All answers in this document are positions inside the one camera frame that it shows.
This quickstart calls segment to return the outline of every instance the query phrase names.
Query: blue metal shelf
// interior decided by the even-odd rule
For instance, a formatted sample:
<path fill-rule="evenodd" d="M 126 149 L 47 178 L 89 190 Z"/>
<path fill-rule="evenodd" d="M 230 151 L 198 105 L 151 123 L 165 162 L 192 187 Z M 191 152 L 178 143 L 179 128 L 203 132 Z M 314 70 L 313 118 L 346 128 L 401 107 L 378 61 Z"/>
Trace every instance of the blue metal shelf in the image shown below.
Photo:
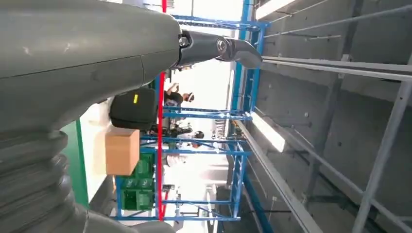
<path fill-rule="evenodd" d="M 231 30 L 240 30 L 239 39 L 246 39 L 247 33 L 251 33 L 251 43 L 254 45 L 258 52 L 262 54 L 263 52 L 263 39 L 265 34 L 265 29 L 268 26 L 267 23 L 261 23 L 256 21 L 251 21 L 251 15 L 249 11 L 252 5 L 250 4 L 250 0 L 244 0 L 243 4 L 243 13 L 241 21 L 230 21 L 230 20 L 215 20 L 215 19 L 208 19 L 208 18 L 200 18 L 200 17 L 190 17 L 190 16 L 177 16 L 174 15 L 173 17 L 182 25 L 190 25 L 190 26 L 197 26 L 197 27 L 210 27 L 210 28 L 223 28 L 223 29 L 231 29 Z M 259 82 L 259 75 L 260 69 L 248 70 L 245 72 L 245 79 L 242 78 L 242 73 L 244 68 L 240 63 L 237 63 L 235 69 L 235 78 L 233 81 L 233 93 L 232 93 L 232 104 L 231 109 L 199 109 L 199 108 L 181 108 L 181 107 L 170 107 L 164 106 L 164 110 L 167 112 L 163 113 L 163 117 L 171 117 L 171 118 L 208 118 L 208 119 L 228 119 L 228 120 L 252 120 L 250 116 L 250 112 L 252 112 L 255 108 L 256 103 L 256 96 L 258 90 L 258 82 Z M 240 94 L 240 83 L 245 83 L 245 93 Z M 159 87 L 159 78 L 156 79 L 156 91 L 158 93 Z M 157 142 L 157 137 L 151 136 L 143 136 L 141 137 L 143 142 L 141 146 L 148 146 L 150 144 Z M 194 221 L 206 221 L 206 220 L 218 220 L 218 221 L 238 221 L 240 220 L 240 201 L 242 196 L 242 188 L 243 188 L 243 180 L 245 176 L 246 170 L 246 163 L 248 155 L 251 153 L 249 151 L 244 151 L 243 145 L 245 144 L 244 139 L 229 139 L 229 140 L 207 140 L 207 139 L 180 139 L 180 138 L 163 138 L 162 142 L 196 142 L 198 144 L 202 144 L 208 147 L 212 147 L 215 150 L 162 150 L 163 153 L 183 153 L 183 154 L 192 154 L 192 156 L 196 156 L 196 154 L 210 154 L 210 155 L 231 155 L 234 160 L 234 169 L 233 169 L 233 179 L 231 183 L 231 193 L 228 200 L 212 200 L 212 201 L 205 201 L 205 200 L 165 200 L 163 201 L 163 205 L 176 205 L 179 208 L 182 204 L 190 204 L 197 206 L 198 209 L 203 211 L 207 211 L 213 214 L 213 217 L 203 217 L 203 216 L 180 216 L 177 211 L 176 216 L 165 216 L 163 220 L 194 220 Z M 226 145 L 225 148 L 215 147 L 215 144 L 224 144 Z M 148 148 L 148 147 L 141 147 L 140 152 L 149 152 L 149 153 L 157 153 L 156 148 Z M 161 177 L 156 177 L 158 174 L 158 169 L 160 167 L 156 167 L 155 171 L 155 180 L 158 181 Z M 155 216 L 145 217 L 145 216 L 136 216 L 140 212 L 136 212 L 130 216 L 123 216 L 121 213 L 121 195 L 120 195 L 120 188 L 121 188 L 121 177 L 116 177 L 116 188 L 117 188 L 117 200 L 118 200 L 118 211 L 117 215 L 113 217 L 116 220 L 159 220 L 160 215 L 160 208 L 158 203 L 158 191 L 157 185 L 155 185 Z M 251 185 L 248 186 L 248 192 L 251 192 Z M 202 205 L 229 205 L 230 215 L 223 216 L 220 213 L 213 212 Z M 267 220 L 264 222 L 266 224 L 266 229 L 270 229 L 268 226 Z"/>
<path fill-rule="evenodd" d="M 141 140 L 149 140 L 149 141 L 156 141 L 156 137 L 151 137 L 151 136 L 143 136 L 141 137 Z M 244 168 L 245 168 L 245 161 L 247 160 L 247 156 L 250 155 L 251 153 L 249 151 L 244 151 L 243 148 L 241 147 L 241 144 L 245 143 L 243 139 L 240 140 L 202 140 L 202 139 L 180 139 L 180 138 L 163 138 L 163 142 L 193 142 L 193 141 L 203 141 L 203 142 L 217 142 L 219 144 L 227 144 L 228 148 L 234 148 L 233 150 L 218 150 L 219 147 L 214 147 L 213 148 L 217 150 L 163 150 L 164 153 L 178 153 L 178 154 L 193 154 L 193 156 L 196 156 L 196 154 L 215 154 L 215 155 L 232 155 L 238 162 L 235 163 L 235 172 L 234 172 L 234 177 L 236 177 L 236 181 L 232 183 L 232 193 L 230 195 L 229 200 L 212 200 L 212 201 L 205 201 L 205 200 L 165 200 L 163 204 L 168 205 L 168 204 L 174 204 L 178 208 L 183 205 L 183 204 L 190 204 L 198 207 L 198 209 L 210 212 L 214 215 L 214 217 L 202 217 L 202 216 L 165 216 L 164 220 L 192 220 L 192 221 L 205 221 L 205 220 L 218 220 L 218 221 L 238 221 L 240 220 L 239 215 L 239 207 L 240 207 L 240 197 L 241 197 L 241 190 L 243 186 L 243 176 L 244 176 Z M 157 149 L 155 148 L 145 148 L 142 147 L 140 148 L 141 153 L 156 153 Z M 122 183 L 122 178 L 120 176 L 116 176 L 116 189 L 117 189 L 117 204 L 118 204 L 118 211 L 115 217 L 113 217 L 116 220 L 158 220 L 158 210 L 159 206 L 157 201 L 155 201 L 155 209 L 156 209 L 156 216 L 153 217 L 146 217 L 146 216 L 136 216 L 138 213 L 129 215 L 129 216 L 123 216 L 121 213 L 121 206 L 122 206 L 122 200 L 120 196 L 120 190 L 121 190 L 121 183 Z M 208 210 L 205 207 L 202 207 L 202 205 L 229 205 L 231 208 L 231 215 L 229 216 L 223 216 L 220 213 L 216 213 L 214 211 Z"/>

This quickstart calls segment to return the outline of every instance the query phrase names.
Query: robotic arm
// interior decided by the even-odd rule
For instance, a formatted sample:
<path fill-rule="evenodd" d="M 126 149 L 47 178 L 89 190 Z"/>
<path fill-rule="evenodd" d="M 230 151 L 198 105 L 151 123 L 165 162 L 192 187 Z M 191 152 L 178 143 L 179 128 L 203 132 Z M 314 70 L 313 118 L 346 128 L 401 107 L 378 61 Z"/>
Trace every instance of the robotic arm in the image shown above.
<path fill-rule="evenodd" d="M 168 68 L 261 57 L 244 41 L 182 31 L 169 15 L 98 0 L 0 2 L 2 232 L 166 233 L 134 230 L 74 202 L 59 130 L 100 100 Z"/>

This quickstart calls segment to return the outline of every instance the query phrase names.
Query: ceiling light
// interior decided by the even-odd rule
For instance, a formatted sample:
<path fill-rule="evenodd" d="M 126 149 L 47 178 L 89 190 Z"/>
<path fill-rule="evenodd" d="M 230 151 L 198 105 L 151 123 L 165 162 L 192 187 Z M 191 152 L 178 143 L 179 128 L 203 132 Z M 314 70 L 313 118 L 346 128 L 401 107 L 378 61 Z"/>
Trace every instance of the ceiling light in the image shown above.
<path fill-rule="evenodd" d="M 285 139 L 266 123 L 266 121 L 259 117 L 258 114 L 252 113 L 251 117 L 256 128 L 269 140 L 276 150 L 282 153 L 285 148 Z"/>
<path fill-rule="evenodd" d="M 259 20 L 294 1 L 295 0 L 270 0 L 256 10 L 256 19 Z"/>

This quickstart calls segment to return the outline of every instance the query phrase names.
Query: bolt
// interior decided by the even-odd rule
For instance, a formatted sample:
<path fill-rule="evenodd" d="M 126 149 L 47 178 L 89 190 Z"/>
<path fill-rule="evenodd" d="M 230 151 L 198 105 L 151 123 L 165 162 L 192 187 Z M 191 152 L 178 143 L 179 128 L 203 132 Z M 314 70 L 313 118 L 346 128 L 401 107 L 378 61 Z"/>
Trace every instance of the bolt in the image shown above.
<path fill-rule="evenodd" d="M 226 43 L 223 40 L 218 40 L 218 50 L 223 52 L 226 50 Z"/>
<path fill-rule="evenodd" d="M 179 39 L 179 45 L 180 47 L 186 47 L 189 45 L 189 40 L 186 37 L 181 37 Z"/>

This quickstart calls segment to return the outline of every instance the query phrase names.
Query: red vertical bar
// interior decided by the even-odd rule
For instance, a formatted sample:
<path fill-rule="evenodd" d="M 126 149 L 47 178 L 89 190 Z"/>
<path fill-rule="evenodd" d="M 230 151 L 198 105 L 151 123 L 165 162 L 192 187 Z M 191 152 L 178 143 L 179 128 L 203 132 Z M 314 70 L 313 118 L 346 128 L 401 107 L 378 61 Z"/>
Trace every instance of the red vertical bar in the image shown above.
<path fill-rule="evenodd" d="M 169 192 L 166 192 L 166 194 L 165 194 L 165 200 L 167 200 L 168 198 L 169 198 Z M 166 215 L 166 206 L 167 206 L 167 204 L 164 204 L 164 205 L 163 205 L 163 210 L 162 210 L 163 217 Z"/>
<path fill-rule="evenodd" d="M 167 0 L 162 0 L 162 10 L 165 13 L 167 9 Z M 159 202 L 159 221 L 163 221 L 163 217 L 165 213 L 163 212 L 163 201 L 162 201 L 162 187 L 163 187 L 163 177 L 162 177 L 162 149 L 163 149 L 163 99 L 164 99 L 164 85 L 165 85 L 165 77 L 166 73 L 162 72 L 160 74 L 160 82 L 159 82 L 159 111 L 158 111 L 158 120 L 159 125 L 157 127 L 157 198 Z"/>

